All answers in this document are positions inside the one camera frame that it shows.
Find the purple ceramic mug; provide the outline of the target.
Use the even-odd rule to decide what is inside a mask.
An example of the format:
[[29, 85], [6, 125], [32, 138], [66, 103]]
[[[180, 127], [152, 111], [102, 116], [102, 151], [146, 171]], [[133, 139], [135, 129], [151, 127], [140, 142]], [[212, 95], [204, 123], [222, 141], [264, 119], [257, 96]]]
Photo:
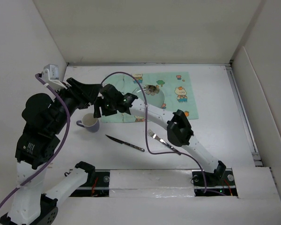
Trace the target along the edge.
[[92, 113], [85, 114], [81, 120], [76, 121], [76, 125], [91, 133], [97, 132], [100, 128], [99, 120]]

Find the green floral plate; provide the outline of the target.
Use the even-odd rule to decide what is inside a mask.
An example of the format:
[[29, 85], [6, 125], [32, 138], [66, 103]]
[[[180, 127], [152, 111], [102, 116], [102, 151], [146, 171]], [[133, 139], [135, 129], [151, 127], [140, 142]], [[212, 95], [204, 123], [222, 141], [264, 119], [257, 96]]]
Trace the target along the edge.
[[[159, 86], [151, 85], [151, 84], [145, 84], [141, 86], [145, 96], [147, 103], [150, 105], [153, 105], [155, 107], [161, 108], [165, 101], [165, 96], [162, 90], [160, 90]], [[140, 87], [137, 87], [132, 94], [136, 95], [138, 98], [140, 98], [142, 101], [145, 101], [145, 98], [143, 96], [142, 90]]]

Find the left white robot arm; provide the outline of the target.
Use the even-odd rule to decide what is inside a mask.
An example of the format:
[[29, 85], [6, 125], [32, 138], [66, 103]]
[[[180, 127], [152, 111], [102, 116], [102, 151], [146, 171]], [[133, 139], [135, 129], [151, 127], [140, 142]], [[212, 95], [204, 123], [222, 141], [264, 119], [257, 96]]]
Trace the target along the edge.
[[52, 91], [55, 98], [37, 93], [27, 100], [22, 112], [26, 124], [15, 151], [18, 184], [9, 194], [12, 206], [0, 218], [0, 224], [50, 225], [59, 206], [78, 187], [96, 183], [95, 167], [81, 161], [58, 185], [43, 192], [47, 167], [65, 143], [57, 135], [61, 130], [69, 131], [71, 115], [93, 105], [101, 88], [100, 84], [69, 78], [67, 85]]

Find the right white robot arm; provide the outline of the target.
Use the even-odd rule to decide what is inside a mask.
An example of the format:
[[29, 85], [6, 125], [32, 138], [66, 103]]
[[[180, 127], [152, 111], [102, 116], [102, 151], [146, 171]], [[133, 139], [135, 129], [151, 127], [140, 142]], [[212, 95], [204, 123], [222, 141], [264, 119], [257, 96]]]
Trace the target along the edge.
[[98, 95], [94, 102], [94, 115], [110, 116], [127, 113], [141, 116], [161, 126], [167, 132], [167, 140], [176, 147], [181, 147], [193, 157], [203, 169], [203, 181], [214, 187], [224, 179], [226, 165], [212, 156], [194, 135], [191, 124], [181, 110], [169, 112], [150, 105], [131, 93], [122, 94], [113, 85], [98, 84]]

